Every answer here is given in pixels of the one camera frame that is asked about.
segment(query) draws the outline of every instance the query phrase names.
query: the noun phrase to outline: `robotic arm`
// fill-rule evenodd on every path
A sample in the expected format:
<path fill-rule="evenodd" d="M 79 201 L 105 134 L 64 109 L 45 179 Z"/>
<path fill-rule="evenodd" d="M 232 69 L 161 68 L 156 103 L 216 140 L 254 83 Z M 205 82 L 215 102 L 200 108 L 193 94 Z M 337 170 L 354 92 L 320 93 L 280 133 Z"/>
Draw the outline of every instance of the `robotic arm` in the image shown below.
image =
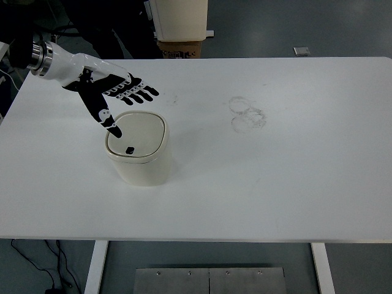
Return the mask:
<path fill-rule="evenodd" d="M 152 101 L 153 96 L 159 95 L 142 79 L 120 66 L 82 53 L 73 55 L 51 42 L 33 43 L 31 60 L 26 67 L 33 75 L 56 80 L 64 89 L 78 92 L 92 117 L 118 138 L 122 135 L 121 131 L 103 94 L 128 105 Z"/>

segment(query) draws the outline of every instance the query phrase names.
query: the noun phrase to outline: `cardboard box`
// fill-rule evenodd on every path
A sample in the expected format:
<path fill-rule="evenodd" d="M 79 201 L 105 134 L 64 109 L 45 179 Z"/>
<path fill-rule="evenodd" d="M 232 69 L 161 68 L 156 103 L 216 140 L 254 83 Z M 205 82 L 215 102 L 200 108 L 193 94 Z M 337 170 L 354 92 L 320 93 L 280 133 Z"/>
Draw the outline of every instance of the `cardboard box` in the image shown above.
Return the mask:
<path fill-rule="evenodd" d="M 202 42 L 157 42 L 164 58 L 200 58 L 202 52 Z"/>

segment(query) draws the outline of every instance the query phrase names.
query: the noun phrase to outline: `metal plate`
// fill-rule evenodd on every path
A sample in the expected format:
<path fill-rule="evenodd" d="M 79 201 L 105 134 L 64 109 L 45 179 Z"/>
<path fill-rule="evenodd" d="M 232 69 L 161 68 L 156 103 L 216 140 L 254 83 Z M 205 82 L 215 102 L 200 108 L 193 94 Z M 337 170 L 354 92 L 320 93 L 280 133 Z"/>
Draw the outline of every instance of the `metal plate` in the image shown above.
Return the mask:
<path fill-rule="evenodd" d="M 210 294 L 286 294 L 283 268 L 211 268 Z"/>
<path fill-rule="evenodd" d="M 134 294 L 286 294 L 283 268 L 137 269 Z"/>
<path fill-rule="evenodd" d="M 208 294 L 208 268 L 137 269 L 134 294 Z"/>

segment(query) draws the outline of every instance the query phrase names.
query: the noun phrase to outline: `table surface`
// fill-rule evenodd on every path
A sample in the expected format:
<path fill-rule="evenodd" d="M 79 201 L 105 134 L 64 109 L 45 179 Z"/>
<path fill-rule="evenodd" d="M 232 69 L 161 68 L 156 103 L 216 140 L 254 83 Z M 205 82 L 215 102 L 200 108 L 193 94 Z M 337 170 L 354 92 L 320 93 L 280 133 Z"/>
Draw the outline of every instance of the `table surface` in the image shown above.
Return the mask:
<path fill-rule="evenodd" d="M 167 183 L 118 176 L 77 93 L 30 75 L 0 126 L 0 238 L 392 241 L 388 58 L 114 61 L 160 91 Z"/>

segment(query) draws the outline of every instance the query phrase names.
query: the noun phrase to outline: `white trash can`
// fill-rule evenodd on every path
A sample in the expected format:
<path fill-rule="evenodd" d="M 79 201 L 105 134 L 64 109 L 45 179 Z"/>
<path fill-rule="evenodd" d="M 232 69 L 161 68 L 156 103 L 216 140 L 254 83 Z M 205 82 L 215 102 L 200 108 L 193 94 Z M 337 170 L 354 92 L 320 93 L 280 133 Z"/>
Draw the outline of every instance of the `white trash can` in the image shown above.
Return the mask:
<path fill-rule="evenodd" d="M 120 177 L 135 186 L 163 184 L 172 165 L 166 120 L 147 111 L 124 112 L 115 120 L 122 137 L 108 132 L 105 147 Z"/>
<path fill-rule="evenodd" d="M 159 41 L 206 39 L 208 0 L 149 0 L 149 3 Z"/>

